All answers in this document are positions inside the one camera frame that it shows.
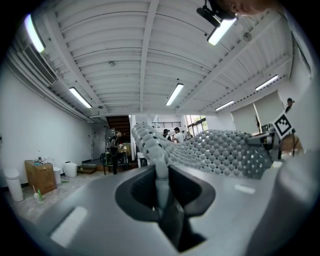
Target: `white bucket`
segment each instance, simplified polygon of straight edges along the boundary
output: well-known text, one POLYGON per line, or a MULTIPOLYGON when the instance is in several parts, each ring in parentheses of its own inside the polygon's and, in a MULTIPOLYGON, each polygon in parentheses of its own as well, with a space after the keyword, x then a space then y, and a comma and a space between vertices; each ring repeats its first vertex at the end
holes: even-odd
POLYGON ((14 168, 4 169, 6 183, 14 201, 20 202, 24 199, 19 180, 19 172, 14 168))
POLYGON ((65 162, 63 164, 63 171, 67 177, 76 177, 77 176, 77 164, 74 162, 65 162))
POLYGON ((54 173, 54 179, 55 179, 55 184, 60 184, 61 183, 61 169, 58 167, 53 167, 53 173, 54 173))

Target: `concrete floor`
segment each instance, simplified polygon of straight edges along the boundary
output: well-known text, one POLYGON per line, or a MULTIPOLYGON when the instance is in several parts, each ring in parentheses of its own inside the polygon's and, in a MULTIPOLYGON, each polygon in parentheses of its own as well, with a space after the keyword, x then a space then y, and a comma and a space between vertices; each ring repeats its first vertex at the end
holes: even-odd
POLYGON ((108 172, 105 176, 103 171, 96 171, 93 174, 78 174, 77 177, 73 178, 63 176, 61 177, 61 180, 68 181, 68 183, 60 183, 57 185, 55 190, 44 194, 43 201, 37 201, 34 199, 35 192, 29 186, 22 188, 24 200, 21 202, 15 202, 9 191, 6 191, 4 195, 10 206, 18 215, 32 223, 35 223, 37 219, 52 205, 74 193, 78 188, 90 181, 110 176, 113 176, 113 173, 108 172))

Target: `sticker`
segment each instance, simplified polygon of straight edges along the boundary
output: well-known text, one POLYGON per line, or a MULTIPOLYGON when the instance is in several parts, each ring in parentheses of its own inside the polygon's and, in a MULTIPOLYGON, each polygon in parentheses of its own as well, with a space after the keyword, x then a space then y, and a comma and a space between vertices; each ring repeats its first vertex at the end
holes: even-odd
POLYGON ((285 112, 279 115, 278 118, 272 122, 272 125, 280 140, 293 130, 293 126, 290 124, 285 112))

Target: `bottle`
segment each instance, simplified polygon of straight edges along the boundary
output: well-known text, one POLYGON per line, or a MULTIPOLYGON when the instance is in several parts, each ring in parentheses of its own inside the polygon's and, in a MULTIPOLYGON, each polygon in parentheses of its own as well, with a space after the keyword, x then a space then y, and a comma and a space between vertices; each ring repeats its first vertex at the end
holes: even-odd
POLYGON ((43 201, 42 194, 40 189, 38 188, 39 201, 43 201))

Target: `window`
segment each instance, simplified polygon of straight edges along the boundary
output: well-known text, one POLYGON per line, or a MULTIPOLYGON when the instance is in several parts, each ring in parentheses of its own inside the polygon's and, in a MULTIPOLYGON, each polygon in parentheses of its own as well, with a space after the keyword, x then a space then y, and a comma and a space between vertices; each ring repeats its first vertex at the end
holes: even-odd
POLYGON ((189 130, 189 132, 190 132, 190 134, 191 134, 192 136, 195 136, 194 130, 192 129, 192 126, 189 127, 188 130, 189 130))
POLYGON ((206 131, 206 130, 209 129, 209 128, 208 128, 207 120, 202 122, 202 128, 203 128, 204 131, 206 131))
POLYGON ((190 115, 190 117, 191 117, 192 124, 200 120, 200 115, 190 115))
POLYGON ((192 124, 190 115, 186 115, 186 122, 188 126, 192 124))
POLYGON ((199 133, 208 130, 208 123, 205 115, 186 115, 188 131, 196 136, 199 133))

